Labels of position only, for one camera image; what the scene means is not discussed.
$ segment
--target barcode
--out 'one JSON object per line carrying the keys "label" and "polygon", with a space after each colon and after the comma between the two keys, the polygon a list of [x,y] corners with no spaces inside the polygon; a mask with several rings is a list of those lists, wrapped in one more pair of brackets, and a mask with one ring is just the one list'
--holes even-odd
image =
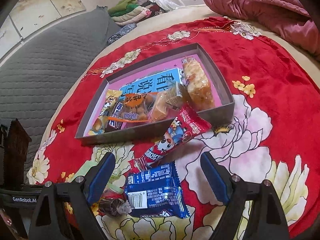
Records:
{"label": "barcode", "polygon": [[133,176],[128,177],[128,184],[133,184]]}
{"label": "barcode", "polygon": [[147,191],[130,192],[128,200],[131,208],[147,208]]}

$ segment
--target beige bedsheet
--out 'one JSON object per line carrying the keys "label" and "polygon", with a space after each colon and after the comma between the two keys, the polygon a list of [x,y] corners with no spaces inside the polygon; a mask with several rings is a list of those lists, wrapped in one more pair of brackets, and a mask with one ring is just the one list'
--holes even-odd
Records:
{"label": "beige bedsheet", "polygon": [[[219,16],[219,15],[211,11],[206,5],[190,5],[190,6],[185,6],[177,10],[147,19],[141,23],[138,23],[138,26],[133,31],[131,31],[127,35],[123,36],[122,38],[120,38],[119,40],[117,40],[107,48],[105,48],[92,61],[90,66],[87,68],[87,70],[99,58],[109,54],[110,52],[120,47],[121,45],[139,36],[152,33],[155,31],[160,31],[175,24],[193,22],[195,20],[205,19],[212,16]],[[283,46],[292,55],[292,57],[300,64],[300,66],[311,76],[311,78],[317,84],[317,86],[320,87],[320,62],[313,59],[313,57],[311,57],[311,55],[308,54],[303,49],[297,48],[296,46],[286,42],[285,40],[277,36],[275,33],[268,31],[262,25],[256,22],[246,22],[246,23],[249,23],[250,25],[254,26],[257,29],[257,31],[261,32],[263,35],[273,39],[274,41],[278,42],[281,46]],[[78,86],[80,80],[82,79],[85,73],[86,72],[84,72],[83,75],[77,80],[77,82],[73,85],[73,87],[70,89],[70,91],[67,93],[65,98],[60,103],[57,111],[55,112],[52,119],[50,120],[50,123],[47,126],[47,129],[42,137],[41,144],[49,137],[53,121],[55,120],[56,116],[58,115],[60,109],[63,107],[65,102],[67,102],[67,100],[70,98],[70,96]]]}

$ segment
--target snack packaging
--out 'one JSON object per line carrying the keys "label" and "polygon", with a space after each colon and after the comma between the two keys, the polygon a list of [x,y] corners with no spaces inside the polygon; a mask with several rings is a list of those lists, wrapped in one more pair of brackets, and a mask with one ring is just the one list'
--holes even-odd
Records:
{"label": "snack packaging", "polygon": [[127,94],[121,111],[114,113],[109,119],[119,122],[146,122],[148,109],[153,105],[155,96],[156,93]]}
{"label": "snack packaging", "polygon": [[187,218],[189,211],[174,162],[134,174],[124,190],[132,217]]}
{"label": "snack packaging", "polygon": [[108,116],[110,115],[114,105],[116,104],[118,98],[121,96],[122,91],[119,90],[108,90],[106,94],[106,102],[102,107],[102,110],[95,120],[92,128],[89,131],[89,135],[96,135],[104,133],[107,122]]}
{"label": "snack packaging", "polygon": [[157,94],[156,101],[151,111],[150,121],[158,122],[164,120],[168,114],[168,108],[166,103],[167,91],[161,91]]}
{"label": "snack packaging", "polygon": [[176,82],[170,89],[167,90],[166,103],[173,109],[181,108],[187,102],[190,102],[191,98],[187,91],[187,88]]}
{"label": "snack packaging", "polygon": [[129,161],[132,172],[138,173],[150,169],[153,163],[173,151],[178,145],[207,132],[210,128],[211,124],[199,117],[188,104],[183,105],[161,141],[149,148],[140,158]]}
{"label": "snack packaging", "polygon": [[[122,102],[117,102],[115,104],[115,107],[113,108],[113,111],[112,111],[110,117],[117,117],[119,112],[121,111],[122,107],[123,107]],[[122,124],[123,124],[123,122],[120,122],[120,121],[109,120],[108,124],[106,125],[105,132],[120,130],[122,127]]]}
{"label": "snack packaging", "polygon": [[120,217],[131,212],[128,201],[121,198],[104,198],[99,201],[99,210],[109,217]]}
{"label": "snack packaging", "polygon": [[215,106],[210,81],[200,63],[193,57],[182,60],[187,90],[197,111]]}

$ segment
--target pink quilt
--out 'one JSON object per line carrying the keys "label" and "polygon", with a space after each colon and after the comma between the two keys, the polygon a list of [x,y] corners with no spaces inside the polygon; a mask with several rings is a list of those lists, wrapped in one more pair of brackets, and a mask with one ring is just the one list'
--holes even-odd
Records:
{"label": "pink quilt", "polygon": [[320,61],[319,31],[299,0],[204,0],[214,12],[254,20]]}

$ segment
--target gray quilted mattress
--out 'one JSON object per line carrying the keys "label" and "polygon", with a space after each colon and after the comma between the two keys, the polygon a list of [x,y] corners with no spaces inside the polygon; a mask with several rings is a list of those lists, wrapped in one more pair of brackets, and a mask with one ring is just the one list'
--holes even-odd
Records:
{"label": "gray quilted mattress", "polygon": [[32,139],[26,174],[60,102],[120,27],[107,8],[65,20],[28,41],[0,67],[0,118],[18,118]]}

